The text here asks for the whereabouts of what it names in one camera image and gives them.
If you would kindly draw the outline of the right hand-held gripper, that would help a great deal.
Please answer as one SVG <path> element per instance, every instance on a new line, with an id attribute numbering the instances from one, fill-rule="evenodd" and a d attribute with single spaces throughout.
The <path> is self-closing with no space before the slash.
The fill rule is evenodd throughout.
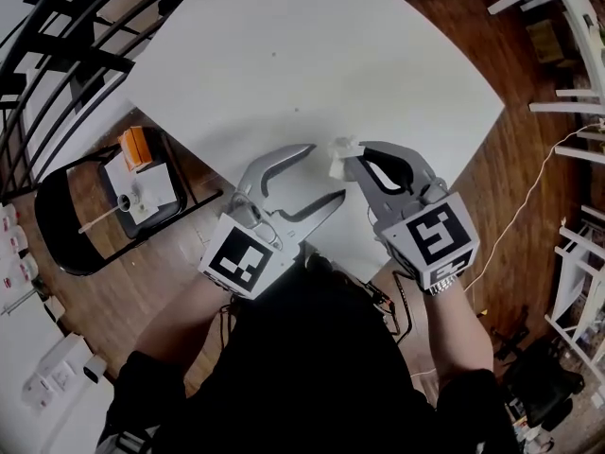
<path id="1" fill-rule="evenodd" d="M 345 167 L 376 216 L 377 239 L 422 291 L 443 292 L 473 264 L 479 246 L 460 194 L 451 193 L 411 148 L 385 141 L 360 145 L 363 154 L 347 158 Z"/>

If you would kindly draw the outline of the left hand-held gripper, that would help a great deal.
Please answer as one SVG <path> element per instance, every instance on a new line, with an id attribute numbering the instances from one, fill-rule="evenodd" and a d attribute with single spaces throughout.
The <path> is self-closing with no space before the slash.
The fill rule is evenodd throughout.
<path id="1" fill-rule="evenodd" d="M 300 243 L 343 204 L 344 189 L 322 196 L 297 213 L 265 209 L 268 182 L 306 158 L 314 144 L 277 148 L 252 161 L 199 263 L 199 272 L 244 299 L 261 295 L 294 264 Z"/>

